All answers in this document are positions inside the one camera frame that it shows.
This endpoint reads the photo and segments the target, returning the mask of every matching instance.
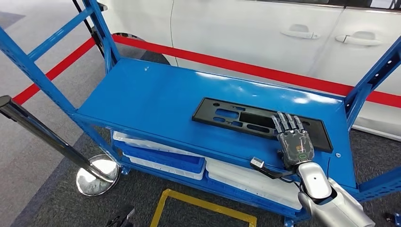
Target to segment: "white car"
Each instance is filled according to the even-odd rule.
[[[351,86],[401,35],[401,0],[98,2],[113,34]],[[174,66],[272,82],[165,57]],[[376,91],[400,96],[400,85],[401,67]],[[401,108],[366,102],[354,128],[401,141],[400,116]]]

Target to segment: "car door handle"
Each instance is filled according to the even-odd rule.
[[[363,46],[378,46],[382,44],[382,41],[375,38],[374,33],[365,31],[358,31],[352,35],[338,35],[335,39],[341,43]]]
[[[288,30],[281,31],[282,34],[303,39],[318,39],[320,37],[316,32],[310,32],[306,25],[291,25]]]

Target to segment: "blue shelf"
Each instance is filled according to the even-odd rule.
[[[207,177],[208,172],[205,170],[204,176],[202,180],[194,180],[188,177],[183,177],[171,173],[167,173],[164,171],[160,171],[157,169],[153,169],[150,167],[146,166],[141,166],[137,165],[134,163],[131,163],[130,160],[126,157],[122,158],[122,163],[132,169],[139,170],[141,172],[145,172],[148,174],[152,174],[173,182],[181,183],[184,185],[187,185],[192,188],[196,188],[205,192],[209,192],[215,195],[219,195],[234,201],[242,202],[245,204],[248,204],[250,206],[258,207],[267,211],[271,211],[274,213],[278,213],[280,215],[289,217],[289,218],[295,218],[296,215],[302,211],[293,209],[291,207],[284,206],[282,204],[264,199],[262,197],[253,195],[249,192],[244,192],[241,191],[237,188],[231,187],[229,185],[215,182],[215,181],[210,181],[210,179]]]
[[[192,121],[204,97],[323,120],[334,150],[317,151],[314,161],[345,189],[357,192],[341,97],[122,58],[74,116],[239,166],[249,167],[258,157],[283,170],[277,141]]]

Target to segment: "chrome stanchion base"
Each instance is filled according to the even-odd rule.
[[[109,175],[112,183],[100,180],[84,169],[79,169],[76,183],[80,193],[86,196],[97,196],[111,189],[120,178],[121,169],[107,155],[96,155],[89,159],[90,163],[103,173]]]

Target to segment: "white tray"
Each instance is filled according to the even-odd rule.
[[[270,179],[256,170],[221,162],[206,157],[209,178],[232,187],[258,195],[265,199],[301,210],[298,200],[299,189],[294,183]]]

